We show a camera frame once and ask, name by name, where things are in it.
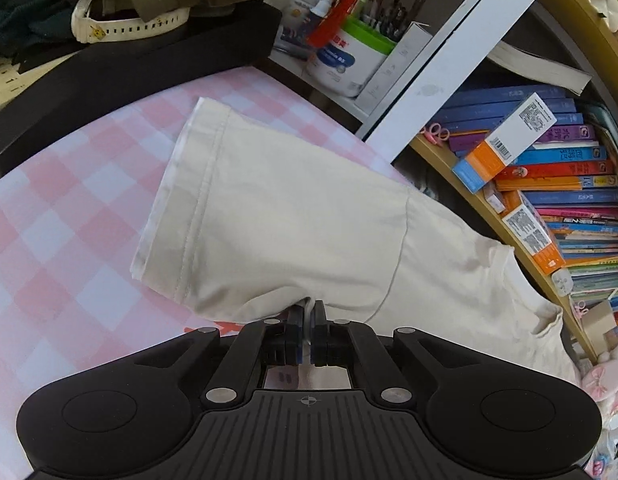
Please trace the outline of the white power adapter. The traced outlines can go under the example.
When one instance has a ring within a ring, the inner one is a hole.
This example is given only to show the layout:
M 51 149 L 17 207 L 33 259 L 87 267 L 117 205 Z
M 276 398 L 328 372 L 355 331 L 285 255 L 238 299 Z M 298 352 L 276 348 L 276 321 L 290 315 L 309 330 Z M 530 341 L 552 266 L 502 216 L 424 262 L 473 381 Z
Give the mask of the white power adapter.
M 556 295 L 566 297 L 571 295 L 574 287 L 572 274 L 567 268 L 555 270 L 551 275 L 551 282 L 556 289 Z

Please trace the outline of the red spray bottle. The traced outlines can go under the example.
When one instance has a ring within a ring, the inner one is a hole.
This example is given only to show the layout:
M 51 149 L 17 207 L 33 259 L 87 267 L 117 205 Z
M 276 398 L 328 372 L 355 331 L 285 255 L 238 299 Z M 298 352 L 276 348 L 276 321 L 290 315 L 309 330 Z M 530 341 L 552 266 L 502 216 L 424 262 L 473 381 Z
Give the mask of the red spray bottle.
M 356 2 L 357 0 L 338 0 L 327 17 L 307 37 L 309 46 L 315 49 L 325 47 L 336 35 Z

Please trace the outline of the wooden white bookshelf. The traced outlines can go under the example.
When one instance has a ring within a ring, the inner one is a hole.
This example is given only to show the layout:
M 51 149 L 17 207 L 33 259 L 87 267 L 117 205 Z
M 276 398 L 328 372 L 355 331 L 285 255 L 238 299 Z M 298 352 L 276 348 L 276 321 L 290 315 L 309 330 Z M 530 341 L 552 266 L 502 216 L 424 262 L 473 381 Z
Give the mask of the wooden white bookshelf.
M 510 244 L 586 356 L 618 331 L 618 47 L 586 0 L 358 0 L 270 58 L 389 158 L 410 146 Z

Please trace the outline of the pink white plush bunny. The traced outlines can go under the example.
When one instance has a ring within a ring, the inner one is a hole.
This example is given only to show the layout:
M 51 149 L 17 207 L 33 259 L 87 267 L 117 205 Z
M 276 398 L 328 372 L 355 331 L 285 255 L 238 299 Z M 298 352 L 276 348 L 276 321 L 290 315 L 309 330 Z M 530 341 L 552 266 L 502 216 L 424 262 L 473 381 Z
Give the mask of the pink white plush bunny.
M 580 386 L 598 404 L 603 427 L 618 429 L 618 345 L 600 354 L 597 364 L 584 375 Z

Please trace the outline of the white wrist watch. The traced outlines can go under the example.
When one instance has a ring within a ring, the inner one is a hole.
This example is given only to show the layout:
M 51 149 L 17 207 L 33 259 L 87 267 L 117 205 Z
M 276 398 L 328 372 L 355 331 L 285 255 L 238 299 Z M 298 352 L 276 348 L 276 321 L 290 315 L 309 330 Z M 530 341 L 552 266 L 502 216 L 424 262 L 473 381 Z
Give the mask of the white wrist watch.
M 148 39 L 172 32 L 190 17 L 189 8 L 180 8 L 143 21 L 111 18 L 122 12 L 122 0 L 78 0 L 71 14 L 71 31 L 80 44 L 103 44 Z

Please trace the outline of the white orange toothpaste box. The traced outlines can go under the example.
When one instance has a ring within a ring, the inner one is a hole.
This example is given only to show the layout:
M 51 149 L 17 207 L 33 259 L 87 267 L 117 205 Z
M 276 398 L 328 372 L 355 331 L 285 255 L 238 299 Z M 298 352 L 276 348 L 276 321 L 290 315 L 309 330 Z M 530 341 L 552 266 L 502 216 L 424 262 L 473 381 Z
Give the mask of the white orange toothpaste box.
M 503 222 L 514 234 L 544 275 L 551 275 L 566 266 L 558 243 L 535 207 L 521 191 L 502 193 Z

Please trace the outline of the usmile white orange box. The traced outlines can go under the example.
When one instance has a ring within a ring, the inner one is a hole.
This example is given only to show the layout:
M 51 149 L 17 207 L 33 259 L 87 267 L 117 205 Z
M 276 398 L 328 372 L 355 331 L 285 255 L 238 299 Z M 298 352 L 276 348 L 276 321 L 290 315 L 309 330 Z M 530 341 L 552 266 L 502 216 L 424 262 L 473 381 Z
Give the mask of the usmile white orange box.
M 464 156 L 452 171 L 475 194 L 555 124 L 556 116 L 534 92 Z

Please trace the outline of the pink checkered desk mat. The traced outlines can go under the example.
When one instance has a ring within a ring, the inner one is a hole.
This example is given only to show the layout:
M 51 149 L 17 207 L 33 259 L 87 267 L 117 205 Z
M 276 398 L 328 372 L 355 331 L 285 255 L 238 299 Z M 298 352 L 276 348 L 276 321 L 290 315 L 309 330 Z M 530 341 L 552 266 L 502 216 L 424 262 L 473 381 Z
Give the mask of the pink checkered desk mat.
M 130 274 L 175 140 L 202 98 L 395 175 L 307 100 L 243 67 L 120 108 L 2 177 L 0 479 L 29 474 L 15 418 L 30 393 L 202 325 Z

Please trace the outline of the row of leaning books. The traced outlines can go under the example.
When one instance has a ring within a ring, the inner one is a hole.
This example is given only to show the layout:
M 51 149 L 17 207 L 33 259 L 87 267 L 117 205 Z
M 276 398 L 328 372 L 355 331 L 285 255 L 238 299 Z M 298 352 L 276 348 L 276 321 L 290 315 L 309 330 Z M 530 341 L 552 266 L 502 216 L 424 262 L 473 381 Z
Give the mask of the row of leaning books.
M 556 124 L 478 192 L 501 217 L 502 193 L 521 191 L 558 243 L 576 307 L 605 301 L 618 312 L 618 153 L 600 108 L 587 122 L 558 86 L 477 87 L 454 92 L 428 125 L 439 122 L 450 131 L 443 144 L 457 157 L 455 166 L 534 92 Z

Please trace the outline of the cream t-shirt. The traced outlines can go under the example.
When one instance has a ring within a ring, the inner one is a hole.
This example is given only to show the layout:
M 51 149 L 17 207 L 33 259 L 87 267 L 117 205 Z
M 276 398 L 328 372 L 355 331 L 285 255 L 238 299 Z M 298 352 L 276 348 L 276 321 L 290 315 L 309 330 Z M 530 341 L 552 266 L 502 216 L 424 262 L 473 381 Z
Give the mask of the cream t-shirt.
M 210 321 L 322 301 L 380 335 L 414 327 L 579 379 L 562 309 L 510 246 L 410 185 L 210 99 L 175 143 L 131 273 Z

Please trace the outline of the white green milk tin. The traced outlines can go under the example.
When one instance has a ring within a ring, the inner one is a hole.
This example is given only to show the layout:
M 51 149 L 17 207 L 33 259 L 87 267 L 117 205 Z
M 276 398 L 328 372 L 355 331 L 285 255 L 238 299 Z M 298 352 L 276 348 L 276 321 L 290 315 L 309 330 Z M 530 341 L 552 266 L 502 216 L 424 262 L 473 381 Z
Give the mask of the white green milk tin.
M 395 47 L 394 41 L 349 16 L 331 41 L 311 54 L 306 72 L 327 90 L 355 98 Z

